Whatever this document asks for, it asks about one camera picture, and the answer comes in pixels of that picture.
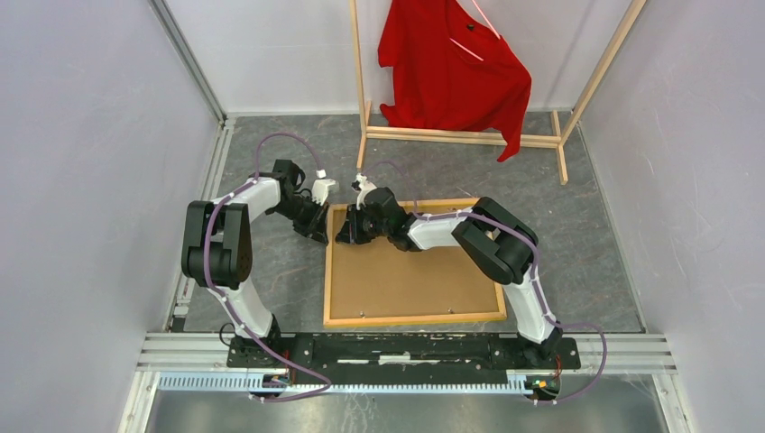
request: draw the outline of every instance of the clothing rack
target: clothing rack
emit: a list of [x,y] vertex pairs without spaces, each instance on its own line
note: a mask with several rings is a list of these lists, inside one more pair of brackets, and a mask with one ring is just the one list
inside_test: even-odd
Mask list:
[[[356,168],[361,171],[364,166],[364,152],[366,150],[366,141],[370,138],[383,140],[406,140],[420,142],[441,142],[441,143],[463,143],[463,144],[489,144],[495,146],[506,145],[502,135],[499,133],[477,133],[467,131],[442,131],[437,129],[414,129],[414,128],[393,128],[390,126],[372,126],[369,124],[369,114],[372,110],[372,101],[364,97],[364,76],[361,67],[361,46],[359,44],[358,32],[358,14],[356,11],[356,0],[349,0],[351,9],[351,32],[353,33],[355,67],[356,67],[356,92],[358,94],[359,115],[361,117],[361,142],[359,143],[358,160]],[[556,152],[558,156],[558,174],[560,184],[568,183],[568,172],[566,169],[566,154],[564,146],[568,137],[574,131],[576,124],[587,108],[590,99],[595,90],[600,85],[605,72],[611,66],[616,52],[622,46],[622,42],[630,32],[632,25],[641,13],[646,0],[632,0],[627,12],[619,22],[619,26],[613,33],[611,41],[605,48],[603,55],[598,61],[593,74],[576,101],[571,117],[566,125],[561,129],[558,120],[558,112],[553,111],[550,121],[552,122],[552,135],[521,135],[521,147],[536,147],[541,149],[550,149]]]

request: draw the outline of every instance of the brown board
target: brown board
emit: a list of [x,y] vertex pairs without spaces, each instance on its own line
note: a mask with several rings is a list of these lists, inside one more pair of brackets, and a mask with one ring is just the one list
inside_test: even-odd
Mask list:
[[[476,199],[418,202],[421,212],[470,207]],[[412,203],[401,203],[411,210]],[[346,205],[327,216],[330,243],[324,288],[324,325],[362,327],[505,320],[502,286],[478,269],[465,251],[440,247],[418,253],[396,249],[384,237],[369,244],[334,242]]]

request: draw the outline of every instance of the pink hanger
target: pink hanger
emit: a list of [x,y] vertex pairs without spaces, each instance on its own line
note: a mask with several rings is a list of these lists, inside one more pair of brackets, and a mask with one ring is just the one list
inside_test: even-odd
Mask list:
[[[487,24],[489,24],[489,28],[490,28],[490,29],[492,30],[492,32],[494,33],[494,36],[496,36],[496,37],[497,37],[497,39],[500,39],[500,34],[497,32],[497,30],[496,30],[496,29],[494,29],[494,26],[492,25],[492,22],[491,22],[491,21],[489,21],[489,19],[488,19],[488,18],[486,18],[486,15],[484,14],[484,11],[482,11],[482,10],[481,10],[481,6],[479,6],[479,5],[478,5],[478,3],[476,3],[476,2],[475,2],[475,0],[473,0],[473,5],[475,5],[475,9],[478,9],[478,13],[479,13],[479,14],[481,14],[481,16],[484,18],[484,21],[486,21],[486,23],[487,23]],[[449,40],[451,40],[452,42],[454,42],[454,43],[455,43],[455,45],[456,45],[457,47],[459,47],[459,48],[461,48],[461,49],[463,49],[463,50],[467,51],[467,53],[468,53],[468,54],[470,54],[471,56],[475,57],[476,59],[479,59],[480,61],[484,61],[484,59],[483,59],[483,58],[481,58],[481,56],[479,56],[478,54],[475,54],[474,52],[470,51],[470,50],[469,50],[468,48],[466,48],[466,47],[465,47],[463,44],[461,44],[461,43],[459,43],[459,42],[455,41],[455,40],[454,40],[454,39],[452,39],[452,38],[449,38]]]

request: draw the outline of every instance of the white wall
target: white wall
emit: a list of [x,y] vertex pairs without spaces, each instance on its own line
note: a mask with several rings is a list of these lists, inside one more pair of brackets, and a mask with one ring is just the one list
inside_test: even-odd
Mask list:
[[[530,109],[574,105],[629,2],[478,0],[531,72]],[[227,111],[358,112],[348,0],[168,3]],[[390,103],[377,44],[391,0],[357,3],[367,96]]]
[[217,124],[148,2],[0,6],[0,431],[115,431]]
[[585,113],[647,320],[702,432],[762,431],[763,2],[649,2]]

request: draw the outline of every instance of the red shirt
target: red shirt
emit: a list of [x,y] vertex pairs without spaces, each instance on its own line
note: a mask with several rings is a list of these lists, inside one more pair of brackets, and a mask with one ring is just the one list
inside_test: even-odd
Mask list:
[[531,75],[456,0],[392,0],[377,54],[381,67],[393,67],[396,105],[380,105],[390,126],[496,128],[507,142],[497,161],[518,153]]

